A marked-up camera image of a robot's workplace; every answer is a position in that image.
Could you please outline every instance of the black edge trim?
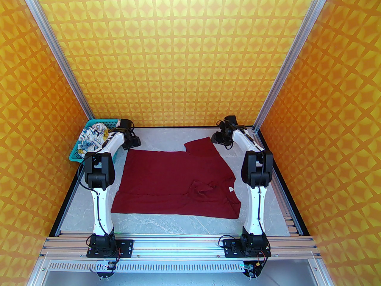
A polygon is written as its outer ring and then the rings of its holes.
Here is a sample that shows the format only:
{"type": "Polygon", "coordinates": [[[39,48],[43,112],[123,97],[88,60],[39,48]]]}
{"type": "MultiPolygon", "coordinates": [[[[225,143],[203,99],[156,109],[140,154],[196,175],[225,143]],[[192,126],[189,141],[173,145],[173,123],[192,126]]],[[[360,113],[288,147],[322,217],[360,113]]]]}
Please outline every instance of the black edge trim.
{"type": "MultiPolygon", "coordinates": [[[[266,140],[264,139],[262,133],[261,133],[261,130],[258,131],[258,136],[263,144],[263,147],[265,148],[265,150],[270,150],[268,148],[268,145],[266,143],[266,140]]],[[[275,160],[274,160],[274,170],[275,170],[275,173],[277,174],[278,178],[279,178],[279,182],[280,182],[280,185],[282,185],[282,188],[283,188],[283,191],[285,192],[286,196],[287,196],[287,199],[288,199],[288,202],[290,203],[290,206],[291,206],[291,209],[292,211],[294,212],[294,215],[299,223],[299,226],[302,230],[302,235],[303,236],[310,236],[309,234],[309,231],[307,230],[307,227],[305,225],[305,222],[303,221],[303,218],[302,216],[300,215],[300,212],[295,204],[295,201],[294,199],[292,198],[291,196],[291,193],[290,193],[290,190],[288,189],[287,187],[287,184],[286,184],[286,181],[284,180],[279,168],[278,168],[278,165],[276,164],[275,160]]]]}
{"type": "Polygon", "coordinates": [[[64,220],[65,216],[66,216],[66,213],[69,210],[70,204],[71,204],[71,202],[73,200],[73,197],[74,197],[74,194],[75,194],[75,191],[76,191],[76,189],[78,187],[77,186],[77,182],[78,182],[78,178],[76,176],[76,171],[75,171],[75,175],[74,175],[72,183],[71,183],[71,185],[70,185],[70,187],[68,189],[68,192],[66,193],[64,202],[62,203],[62,206],[60,208],[60,211],[58,212],[57,218],[54,221],[53,227],[50,230],[49,237],[58,237],[58,236],[60,236],[61,225],[63,223],[63,220],[64,220]]]}

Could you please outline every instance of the orange patterned wall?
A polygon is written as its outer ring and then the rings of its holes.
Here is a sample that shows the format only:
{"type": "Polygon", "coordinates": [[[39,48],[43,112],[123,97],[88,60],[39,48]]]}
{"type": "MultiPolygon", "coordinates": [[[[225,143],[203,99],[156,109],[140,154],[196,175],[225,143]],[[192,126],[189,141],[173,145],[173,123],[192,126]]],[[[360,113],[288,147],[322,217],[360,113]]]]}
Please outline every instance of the orange patterned wall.
{"type": "Polygon", "coordinates": [[[86,117],[24,0],[0,0],[0,284],[24,285],[74,175],[86,117]]]}
{"type": "Polygon", "coordinates": [[[40,0],[95,116],[253,124],[311,0],[40,0]]]}
{"type": "Polygon", "coordinates": [[[261,131],[337,285],[381,285],[381,0],[328,0],[261,131]]]}

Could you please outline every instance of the robotic arm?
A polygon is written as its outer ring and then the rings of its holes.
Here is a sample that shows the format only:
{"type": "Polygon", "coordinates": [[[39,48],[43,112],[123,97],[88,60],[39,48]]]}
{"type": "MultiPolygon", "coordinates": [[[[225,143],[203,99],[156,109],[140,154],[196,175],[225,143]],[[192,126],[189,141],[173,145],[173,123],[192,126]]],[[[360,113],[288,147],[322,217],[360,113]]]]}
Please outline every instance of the robotic arm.
{"type": "Polygon", "coordinates": [[[132,122],[123,119],[120,127],[110,133],[101,148],[85,155],[85,182],[94,204],[93,234],[89,238],[87,257],[112,257],[118,251],[107,189],[115,181],[113,156],[120,146],[128,150],[140,145],[139,137],[133,132],[132,122]]]}
{"type": "MultiPolygon", "coordinates": [[[[249,210],[240,241],[223,240],[225,257],[261,256],[267,259],[271,252],[264,232],[264,199],[272,178],[273,155],[254,142],[247,129],[237,124],[235,116],[227,116],[218,125],[221,131],[213,134],[212,143],[222,144],[227,149],[237,143],[245,152],[241,178],[248,185],[249,194],[249,210]]],[[[250,277],[258,276],[264,266],[259,262],[250,265],[246,272],[250,277]]]]}

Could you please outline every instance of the metal vent panel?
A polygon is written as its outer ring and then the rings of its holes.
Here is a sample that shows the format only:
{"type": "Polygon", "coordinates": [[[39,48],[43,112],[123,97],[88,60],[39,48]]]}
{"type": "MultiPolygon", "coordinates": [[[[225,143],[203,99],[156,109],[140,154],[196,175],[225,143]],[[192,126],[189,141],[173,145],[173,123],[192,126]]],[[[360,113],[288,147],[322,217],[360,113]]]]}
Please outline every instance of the metal vent panel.
{"type": "MultiPolygon", "coordinates": [[[[108,271],[107,261],[70,261],[70,260],[51,260],[48,266],[49,271],[108,271]]],[[[222,262],[149,262],[149,261],[120,261],[114,272],[243,272],[243,264],[240,261],[222,262]]]]}

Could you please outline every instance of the laundry basket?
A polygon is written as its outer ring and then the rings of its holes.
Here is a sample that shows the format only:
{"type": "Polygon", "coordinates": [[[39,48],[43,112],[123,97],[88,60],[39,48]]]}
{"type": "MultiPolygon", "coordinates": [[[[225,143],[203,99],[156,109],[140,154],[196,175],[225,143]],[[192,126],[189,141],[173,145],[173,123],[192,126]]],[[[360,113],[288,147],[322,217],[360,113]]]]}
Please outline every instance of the laundry basket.
{"type": "MultiPolygon", "coordinates": [[[[107,126],[108,129],[112,129],[112,128],[116,127],[116,125],[118,123],[118,119],[93,119],[93,120],[88,121],[84,128],[91,127],[97,123],[103,123],[104,125],[107,126]]],[[[74,146],[72,152],[70,153],[69,160],[74,161],[74,162],[82,162],[82,160],[83,160],[81,155],[78,154],[78,141],[75,143],[75,146],[74,146]]]]}

